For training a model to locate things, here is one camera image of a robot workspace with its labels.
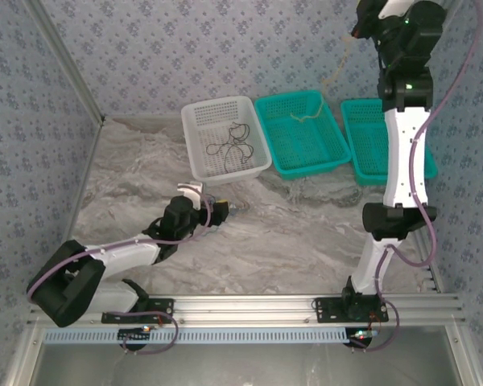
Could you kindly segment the white plastic basket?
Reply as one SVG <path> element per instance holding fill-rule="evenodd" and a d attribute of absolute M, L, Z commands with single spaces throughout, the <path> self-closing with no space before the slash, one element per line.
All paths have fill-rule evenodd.
<path fill-rule="evenodd" d="M 228 96 L 181 109 L 192 175 L 209 186 L 258 177 L 272 163 L 252 100 Z"/>

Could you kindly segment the teal plastic basket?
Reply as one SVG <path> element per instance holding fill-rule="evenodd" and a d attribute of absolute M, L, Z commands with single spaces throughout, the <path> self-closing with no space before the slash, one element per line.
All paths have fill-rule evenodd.
<path fill-rule="evenodd" d="M 282 179 L 327 173 L 351 160 L 344 135 L 320 92 L 265 96 L 254 107 Z"/>
<path fill-rule="evenodd" d="M 341 114 L 357 183 L 386 185 L 389 141 L 382 101 L 346 100 L 341 103 Z"/>

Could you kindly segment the small LED circuit board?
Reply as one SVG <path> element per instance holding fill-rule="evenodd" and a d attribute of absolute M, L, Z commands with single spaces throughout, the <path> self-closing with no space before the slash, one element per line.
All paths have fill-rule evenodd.
<path fill-rule="evenodd" d="M 128 343 L 129 341 L 148 341 L 150 339 L 151 330 L 142 327 L 119 329 L 117 332 L 117 340 L 119 342 Z"/>
<path fill-rule="evenodd" d="M 372 339 L 378 335 L 379 331 L 363 328 L 347 328 L 346 334 L 349 339 L 347 343 L 350 347 L 366 349 L 372 342 Z"/>

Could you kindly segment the grey metal panel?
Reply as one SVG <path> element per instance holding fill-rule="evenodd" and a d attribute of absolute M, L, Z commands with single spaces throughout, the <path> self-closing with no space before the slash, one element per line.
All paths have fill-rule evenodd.
<path fill-rule="evenodd" d="M 178 345 L 126 355 L 115 345 L 47 345 L 32 386 L 462 386 L 441 352 L 433 359 L 391 348 L 343 345 Z"/>

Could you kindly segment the aluminium corner post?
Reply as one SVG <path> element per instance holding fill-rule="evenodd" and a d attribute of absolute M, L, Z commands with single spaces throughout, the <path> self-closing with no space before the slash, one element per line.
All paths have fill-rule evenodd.
<path fill-rule="evenodd" d="M 455 18 L 456 13 L 465 3 L 466 0 L 442 0 L 441 6 L 446 10 L 446 17 L 443 24 L 443 29 L 447 30 Z"/>
<path fill-rule="evenodd" d="M 22 0 L 22 2 L 86 112 L 94 123 L 100 125 L 103 122 L 101 111 L 43 3 L 41 0 Z"/>

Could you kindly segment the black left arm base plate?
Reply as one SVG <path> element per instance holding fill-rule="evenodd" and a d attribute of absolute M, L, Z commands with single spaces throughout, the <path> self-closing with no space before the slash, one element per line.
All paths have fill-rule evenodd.
<path fill-rule="evenodd" d="M 130 310 L 124 311 L 124 315 L 116 315 L 114 312 L 103 313 L 101 322 L 104 324 L 169 324 L 167 317 L 154 314 L 155 311 L 173 315 L 173 298 L 146 298 L 139 299 Z"/>

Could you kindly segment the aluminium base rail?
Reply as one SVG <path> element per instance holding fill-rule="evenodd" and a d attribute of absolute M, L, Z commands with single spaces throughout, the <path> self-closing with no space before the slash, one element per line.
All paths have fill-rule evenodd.
<path fill-rule="evenodd" d="M 316 298 L 341 298 L 338 295 L 170 295 L 174 299 L 173 317 L 181 326 L 305 326 L 319 324 L 313 302 Z M 402 326 L 438 326 L 466 322 L 462 302 L 455 294 L 388 294 L 390 320 L 394 311 Z M 356 326 L 365 323 L 325 323 Z"/>

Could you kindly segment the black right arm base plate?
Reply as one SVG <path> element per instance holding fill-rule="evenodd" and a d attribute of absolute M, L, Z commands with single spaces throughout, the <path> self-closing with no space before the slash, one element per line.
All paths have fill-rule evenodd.
<path fill-rule="evenodd" d="M 313 302 L 318 323 L 369 323 L 390 320 L 386 305 L 377 296 L 356 300 L 316 298 Z"/>

